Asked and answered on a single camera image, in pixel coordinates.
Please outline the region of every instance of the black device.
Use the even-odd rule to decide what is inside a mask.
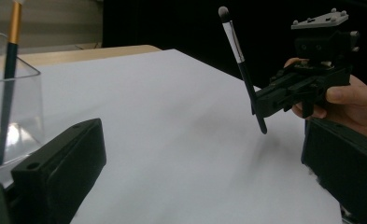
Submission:
[[[102,121],[71,126],[11,170],[0,183],[0,224],[70,223],[106,165]]]
[[[341,32],[337,26],[348,20],[346,11],[337,11],[307,21],[294,21],[294,41],[298,58],[271,77],[270,84],[254,91],[251,77],[245,68],[245,58],[233,29],[233,20],[226,7],[219,15],[261,131],[266,133],[264,118],[293,105],[303,104],[303,118],[311,116],[314,105],[323,105],[326,90],[331,86],[349,85],[352,65],[345,56],[356,47],[359,33]],[[306,121],[302,164],[308,166],[345,211],[346,223],[367,224],[367,137],[343,125],[323,120]]]

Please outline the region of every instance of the glass cup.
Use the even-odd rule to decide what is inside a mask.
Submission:
[[[0,34],[0,182],[3,184],[11,181],[9,171],[14,164],[44,145],[40,72],[17,58],[15,77],[4,79],[6,46],[7,37]]]

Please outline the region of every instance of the white table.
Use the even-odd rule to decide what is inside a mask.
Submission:
[[[37,69],[48,140],[103,122],[107,164],[72,223],[341,223],[300,162],[303,120],[262,134],[242,80],[173,49]]]

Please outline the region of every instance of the paintbrush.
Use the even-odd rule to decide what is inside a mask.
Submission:
[[[14,77],[17,67],[18,41],[21,28],[21,7],[24,0],[12,1],[12,13],[7,42],[7,53],[4,73],[2,112],[0,117],[0,165],[4,163],[8,136],[8,124],[14,95]]]

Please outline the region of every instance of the black curtain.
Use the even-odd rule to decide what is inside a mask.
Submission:
[[[104,0],[103,47],[149,44],[177,49],[241,78],[218,14],[229,9],[256,86],[295,57],[290,25],[331,11],[346,10],[345,31],[359,31],[360,51],[349,58],[353,74],[367,83],[367,0]]]

